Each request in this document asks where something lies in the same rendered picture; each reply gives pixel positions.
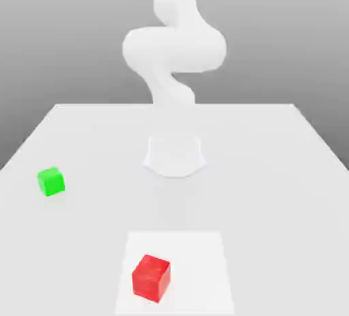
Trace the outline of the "small red cube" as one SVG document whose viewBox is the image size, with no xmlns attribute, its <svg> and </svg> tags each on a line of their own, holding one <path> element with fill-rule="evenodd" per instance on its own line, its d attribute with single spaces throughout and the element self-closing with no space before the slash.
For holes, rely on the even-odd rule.
<svg viewBox="0 0 349 316">
<path fill-rule="evenodd" d="M 132 289 L 137 296 L 159 303 L 171 280 L 170 262 L 144 255 L 132 272 Z"/>
</svg>

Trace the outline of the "small green cube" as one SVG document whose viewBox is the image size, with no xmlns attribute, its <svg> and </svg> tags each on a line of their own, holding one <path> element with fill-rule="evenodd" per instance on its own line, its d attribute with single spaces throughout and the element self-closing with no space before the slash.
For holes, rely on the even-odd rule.
<svg viewBox="0 0 349 316">
<path fill-rule="evenodd" d="M 65 181 L 62 173 L 56 167 L 51 167 L 37 173 L 38 184 L 46 197 L 65 190 Z"/>
</svg>

